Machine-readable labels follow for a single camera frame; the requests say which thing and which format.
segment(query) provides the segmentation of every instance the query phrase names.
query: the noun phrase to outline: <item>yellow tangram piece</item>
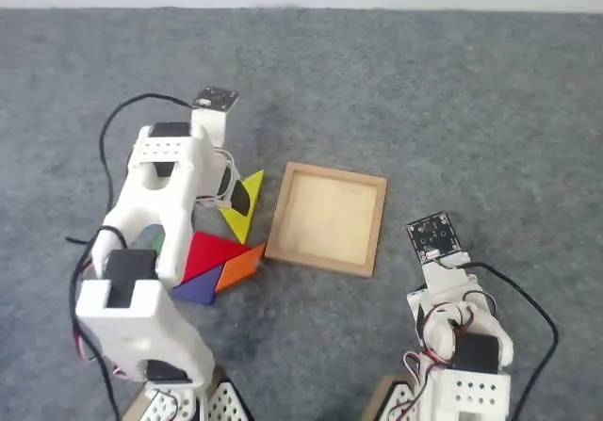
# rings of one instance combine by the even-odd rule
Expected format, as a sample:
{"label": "yellow tangram piece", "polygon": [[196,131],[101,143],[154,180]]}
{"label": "yellow tangram piece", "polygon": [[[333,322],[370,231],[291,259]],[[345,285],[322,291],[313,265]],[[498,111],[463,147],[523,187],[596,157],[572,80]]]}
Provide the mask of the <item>yellow tangram piece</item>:
{"label": "yellow tangram piece", "polygon": [[240,215],[235,209],[221,209],[220,212],[224,216],[224,219],[235,233],[236,238],[241,244],[247,241],[247,235],[252,226],[253,211],[255,210],[255,204],[260,194],[260,186],[264,179],[264,171],[260,170],[245,180],[243,180],[243,186],[247,189],[250,198],[249,212],[247,216]]}

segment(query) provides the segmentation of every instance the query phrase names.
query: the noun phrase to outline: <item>blue tangram piece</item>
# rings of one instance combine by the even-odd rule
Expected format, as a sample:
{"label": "blue tangram piece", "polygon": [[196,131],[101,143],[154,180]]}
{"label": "blue tangram piece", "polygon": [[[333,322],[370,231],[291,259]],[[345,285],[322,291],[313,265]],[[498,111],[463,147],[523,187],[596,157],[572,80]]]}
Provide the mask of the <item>blue tangram piece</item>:
{"label": "blue tangram piece", "polygon": [[171,296],[175,299],[211,305],[216,297],[216,286],[223,268],[224,264],[220,264],[206,273],[174,287],[170,291]]}

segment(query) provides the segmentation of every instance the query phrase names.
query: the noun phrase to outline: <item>gray carpet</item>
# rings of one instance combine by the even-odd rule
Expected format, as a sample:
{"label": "gray carpet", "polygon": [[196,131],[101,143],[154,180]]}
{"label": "gray carpet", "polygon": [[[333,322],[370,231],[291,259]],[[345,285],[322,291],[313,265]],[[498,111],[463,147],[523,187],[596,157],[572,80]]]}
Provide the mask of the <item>gray carpet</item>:
{"label": "gray carpet", "polygon": [[[447,209],[477,259],[516,278],[562,344],[524,413],[599,419],[603,392],[603,17],[337,10],[0,12],[0,406],[13,420],[107,420],[100,374],[78,362],[67,282],[106,185],[102,121],[157,91],[236,89],[227,146],[266,171],[251,244],[268,237],[288,160],[389,181],[371,280],[266,261],[211,308],[184,315],[258,420],[354,420],[416,348],[405,294],[422,281],[403,225]],[[143,124],[183,121],[149,101],[107,152],[122,181]],[[216,212],[199,227],[228,235]],[[513,403],[550,341],[488,275],[515,342]],[[138,387],[116,382],[125,408]]]}

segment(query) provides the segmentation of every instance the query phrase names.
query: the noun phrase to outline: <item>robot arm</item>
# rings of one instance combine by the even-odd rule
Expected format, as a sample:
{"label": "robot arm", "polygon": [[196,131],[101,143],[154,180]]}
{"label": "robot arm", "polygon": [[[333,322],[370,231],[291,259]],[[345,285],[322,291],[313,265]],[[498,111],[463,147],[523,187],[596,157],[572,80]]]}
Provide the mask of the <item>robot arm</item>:
{"label": "robot arm", "polygon": [[503,421],[513,341],[503,330],[444,212],[407,225],[426,284],[408,295],[421,351],[416,387],[383,420]]}
{"label": "robot arm", "polygon": [[104,355],[134,381],[171,397],[200,400],[179,420],[205,419],[205,394],[214,358],[201,336],[178,313],[168,290],[184,276],[195,204],[232,207],[247,215],[250,198],[232,156],[221,146],[230,90],[206,88],[191,122],[145,126],[128,161],[120,197],[104,225],[127,245],[149,225],[165,232],[161,253],[123,249],[103,230],[91,250],[97,280],[82,283],[75,312],[100,342]]}

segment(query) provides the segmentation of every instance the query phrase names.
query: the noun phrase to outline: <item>square wooden box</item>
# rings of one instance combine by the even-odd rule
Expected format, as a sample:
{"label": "square wooden box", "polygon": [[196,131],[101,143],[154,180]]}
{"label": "square wooden box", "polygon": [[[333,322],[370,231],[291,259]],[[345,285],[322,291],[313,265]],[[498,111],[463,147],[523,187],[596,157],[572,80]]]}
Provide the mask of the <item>square wooden box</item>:
{"label": "square wooden box", "polygon": [[265,255],[372,276],[385,187],[378,176],[287,163]]}

